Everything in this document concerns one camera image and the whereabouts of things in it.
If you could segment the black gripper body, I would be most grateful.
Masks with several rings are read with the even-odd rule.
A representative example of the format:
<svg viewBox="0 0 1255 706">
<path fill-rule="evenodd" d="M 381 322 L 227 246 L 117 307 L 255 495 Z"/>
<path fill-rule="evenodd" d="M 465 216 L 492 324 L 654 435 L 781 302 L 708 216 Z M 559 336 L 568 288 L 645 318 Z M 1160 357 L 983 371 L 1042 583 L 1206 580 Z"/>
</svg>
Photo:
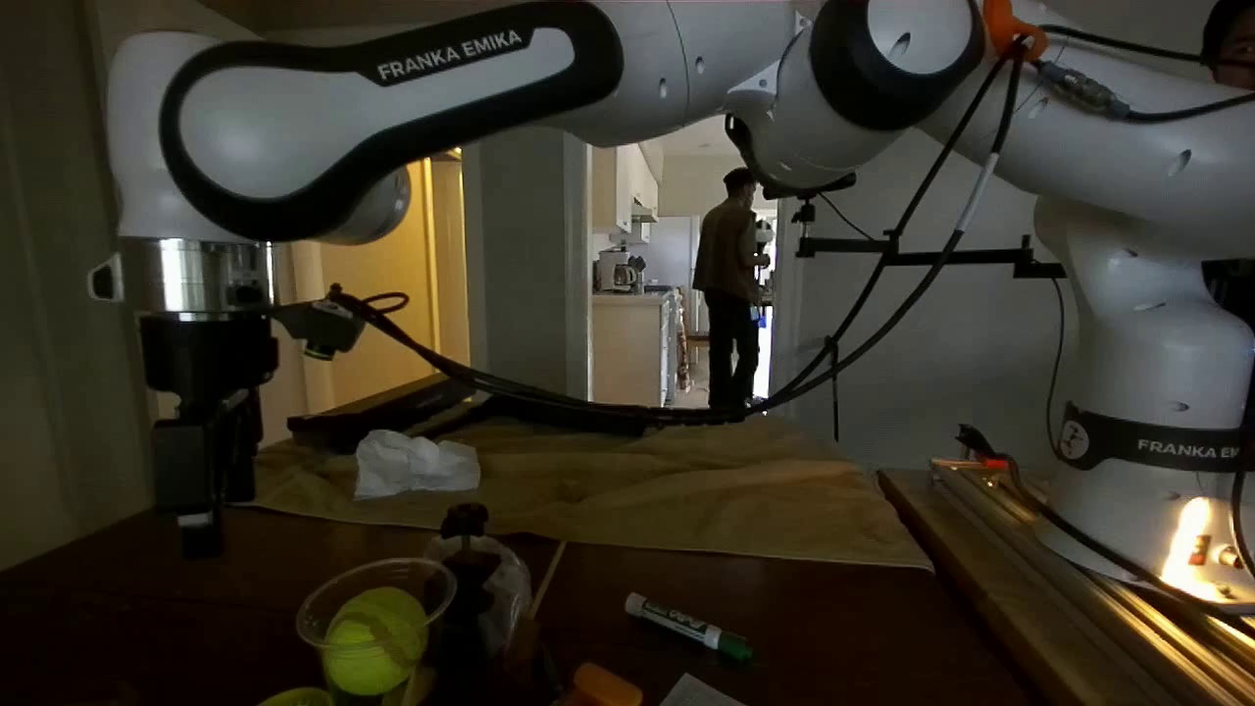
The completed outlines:
<svg viewBox="0 0 1255 706">
<path fill-rule="evenodd" d="M 258 390 L 279 370 L 279 340 L 262 314 L 142 322 L 142 371 L 157 396 L 157 424 L 204 424 L 234 407 L 262 427 Z"/>
</svg>

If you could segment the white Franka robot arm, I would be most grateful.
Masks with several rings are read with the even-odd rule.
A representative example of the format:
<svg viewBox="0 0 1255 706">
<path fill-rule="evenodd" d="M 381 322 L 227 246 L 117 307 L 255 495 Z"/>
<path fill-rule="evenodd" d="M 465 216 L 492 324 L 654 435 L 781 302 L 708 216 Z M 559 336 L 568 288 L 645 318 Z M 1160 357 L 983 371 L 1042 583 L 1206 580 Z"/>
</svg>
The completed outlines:
<svg viewBox="0 0 1255 706">
<path fill-rule="evenodd" d="M 1078 302 L 1053 545 L 1234 587 L 1250 97 L 1112 51 L 1053 0 L 492 0 L 352 44 L 139 31 L 105 78 L 121 226 L 149 243 L 377 238 L 406 166 L 519 125 L 624 145 L 721 119 L 810 195 L 923 129 L 1031 192 Z"/>
</svg>

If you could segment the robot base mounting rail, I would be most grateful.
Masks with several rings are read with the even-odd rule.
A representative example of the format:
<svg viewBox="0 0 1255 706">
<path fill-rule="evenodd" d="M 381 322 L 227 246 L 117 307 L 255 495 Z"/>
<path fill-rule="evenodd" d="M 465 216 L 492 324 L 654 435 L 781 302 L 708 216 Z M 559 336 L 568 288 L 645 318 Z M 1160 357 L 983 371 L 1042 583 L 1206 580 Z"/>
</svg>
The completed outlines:
<svg viewBox="0 0 1255 706">
<path fill-rule="evenodd" d="M 936 460 L 883 495 L 1011 658 L 1066 706 L 1255 706 L 1250 587 L 1199 550 L 1191 501 L 1139 570 L 1066 524 L 1017 469 Z"/>
</svg>

